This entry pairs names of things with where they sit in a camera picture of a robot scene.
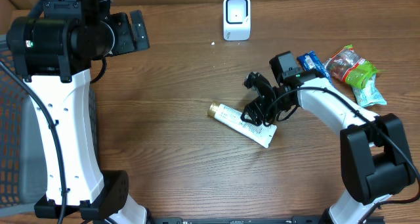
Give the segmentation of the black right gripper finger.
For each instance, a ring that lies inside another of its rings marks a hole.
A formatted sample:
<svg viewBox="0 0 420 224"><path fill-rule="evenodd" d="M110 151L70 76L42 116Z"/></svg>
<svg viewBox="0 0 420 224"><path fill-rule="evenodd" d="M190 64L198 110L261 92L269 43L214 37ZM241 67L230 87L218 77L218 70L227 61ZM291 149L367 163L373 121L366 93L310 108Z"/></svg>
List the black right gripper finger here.
<svg viewBox="0 0 420 224"><path fill-rule="evenodd" d="M240 119L256 126L262 125L266 119L267 106L260 101L252 101L245 106Z"/></svg>
<svg viewBox="0 0 420 224"><path fill-rule="evenodd" d="M258 95L264 92L267 87L266 78L259 72L251 72L244 80L243 85L247 89L255 91Z"/></svg>

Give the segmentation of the white tube with gold cap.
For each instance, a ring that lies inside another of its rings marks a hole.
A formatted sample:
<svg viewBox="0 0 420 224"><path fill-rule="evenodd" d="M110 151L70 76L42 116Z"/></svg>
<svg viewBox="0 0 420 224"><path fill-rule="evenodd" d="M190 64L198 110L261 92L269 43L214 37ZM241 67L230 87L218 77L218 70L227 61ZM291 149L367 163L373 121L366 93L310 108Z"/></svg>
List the white tube with gold cap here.
<svg viewBox="0 0 420 224"><path fill-rule="evenodd" d="M244 122L241 119L242 113L240 111L218 102L213 102L210 105L207 114L265 148L269 147L277 130L276 125L266 127Z"/></svg>

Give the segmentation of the blue snack wrapper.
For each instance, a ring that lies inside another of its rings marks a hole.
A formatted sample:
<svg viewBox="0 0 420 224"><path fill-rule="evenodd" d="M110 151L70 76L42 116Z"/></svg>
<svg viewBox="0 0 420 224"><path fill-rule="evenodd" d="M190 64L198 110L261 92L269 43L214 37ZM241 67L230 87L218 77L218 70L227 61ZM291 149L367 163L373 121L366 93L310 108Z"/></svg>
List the blue snack wrapper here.
<svg viewBox="0 0 420 224"><path fill-rule="evenodd" d="M320 59L314 51L310 51L301 56L298 56L297 60L305 71L316 69L325 78L329 80L330 84L333 85L332 78L329 72L327 71L326 67L322 64L322 62L320 61Z"/></svg>

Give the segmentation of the green snack bag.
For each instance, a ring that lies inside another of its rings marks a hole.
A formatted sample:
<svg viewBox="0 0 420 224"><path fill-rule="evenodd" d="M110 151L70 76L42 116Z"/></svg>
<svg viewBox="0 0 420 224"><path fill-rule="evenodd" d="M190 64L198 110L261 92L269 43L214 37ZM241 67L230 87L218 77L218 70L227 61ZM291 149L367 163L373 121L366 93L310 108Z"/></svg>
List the green snack bag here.
<svg viewBox="0 0 420 224"><path fill-rule="evenodd" d="M324 63L331 77L358 89L364 89L368 80L379 70L358 55L352 45L344 46Z"/></svg>

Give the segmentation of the light blue tissue pack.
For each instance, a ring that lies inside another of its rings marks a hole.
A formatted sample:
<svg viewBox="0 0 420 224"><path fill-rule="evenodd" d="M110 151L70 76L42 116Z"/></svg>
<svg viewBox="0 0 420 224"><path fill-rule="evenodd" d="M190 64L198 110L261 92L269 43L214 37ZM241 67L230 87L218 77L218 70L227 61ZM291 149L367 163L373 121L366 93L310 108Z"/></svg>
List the light blue tissue pack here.
<svg viewBox="0 0 420 224"><path fill-rule="evenodd" d="M359 106L366 108L374 105L387 105L386 100L375 86L375 80L376 74L371 76L363 89L352 88L356 103Z"/></svg>

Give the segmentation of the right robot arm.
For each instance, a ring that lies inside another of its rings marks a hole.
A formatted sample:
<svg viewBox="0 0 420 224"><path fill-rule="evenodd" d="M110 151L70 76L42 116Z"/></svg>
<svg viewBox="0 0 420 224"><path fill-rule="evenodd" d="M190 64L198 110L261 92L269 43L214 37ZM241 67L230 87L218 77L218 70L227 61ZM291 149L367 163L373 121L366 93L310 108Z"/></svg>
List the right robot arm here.
<svg viewBox="0 0 420 224"><path fill-rule="evenodd" d="M338 134L345 191L319 223L366 223L377 208L396 203L392 195L419 182L397 116L379 116L359 107L316 70L279 73L277 82L278 86L271 86L258 72L246 77L244 86L259 96L245 106L241 119L268 127L281 112L301 107Z"/></svg>

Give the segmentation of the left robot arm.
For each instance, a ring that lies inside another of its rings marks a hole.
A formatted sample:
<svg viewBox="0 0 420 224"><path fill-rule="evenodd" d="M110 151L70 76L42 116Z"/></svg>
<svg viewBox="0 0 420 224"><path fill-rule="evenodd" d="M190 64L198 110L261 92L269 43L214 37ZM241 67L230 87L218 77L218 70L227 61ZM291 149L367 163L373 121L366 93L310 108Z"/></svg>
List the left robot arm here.
<svg viewBox="0 0 420 224"><path fill-rule="evenodd" d="M123 170L101 171L95 154L89 92L91 64L143 51L150 44L140 11L110 12L111 0L39 0L16 18L6 41L14 61L9 76L31 97L47 166L47 189L35 204L38 218L152 222L129 195Z"/></svg>

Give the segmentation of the white barcode scanner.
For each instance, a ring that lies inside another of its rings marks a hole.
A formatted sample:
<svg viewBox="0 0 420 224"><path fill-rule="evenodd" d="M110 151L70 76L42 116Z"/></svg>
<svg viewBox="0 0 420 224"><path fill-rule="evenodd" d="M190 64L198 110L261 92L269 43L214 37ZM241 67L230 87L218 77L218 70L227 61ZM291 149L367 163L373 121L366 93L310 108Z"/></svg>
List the white barcode scanner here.
<svg viewBox="0 0 420 224"><path fill-rule="evenodd" d="M251 35L250 0L223 1L223 38L226 41L246 41Z"/></svg>

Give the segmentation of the grey plastic basket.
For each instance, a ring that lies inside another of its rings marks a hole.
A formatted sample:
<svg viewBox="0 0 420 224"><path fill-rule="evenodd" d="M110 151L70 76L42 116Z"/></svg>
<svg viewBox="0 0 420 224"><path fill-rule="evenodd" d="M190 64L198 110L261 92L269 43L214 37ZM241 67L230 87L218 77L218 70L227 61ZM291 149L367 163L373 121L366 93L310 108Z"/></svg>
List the grey plastic basket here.
<svg viewBox="0 0 420 224"><path fill-rule="evenodd" d="M69 214L101 193L90 72L71 79L35 77L29 88L41 100L36 104L14 75L1 36L1 216L32 212L44 200L56 219L62 208Z"/></svg>

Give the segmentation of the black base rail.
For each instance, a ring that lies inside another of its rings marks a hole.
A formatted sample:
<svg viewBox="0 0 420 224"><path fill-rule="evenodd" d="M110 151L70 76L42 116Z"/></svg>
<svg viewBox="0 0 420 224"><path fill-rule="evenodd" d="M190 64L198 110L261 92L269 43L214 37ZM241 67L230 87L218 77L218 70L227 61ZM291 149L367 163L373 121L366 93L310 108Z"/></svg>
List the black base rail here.
<svg viewBox="0 0 420 224"><path fill-rule="evenodd" d="M181 217L152 217L151 224L319 224L332 223L320 215L298 215L289 218L256 219L182 219Z"/></svg>

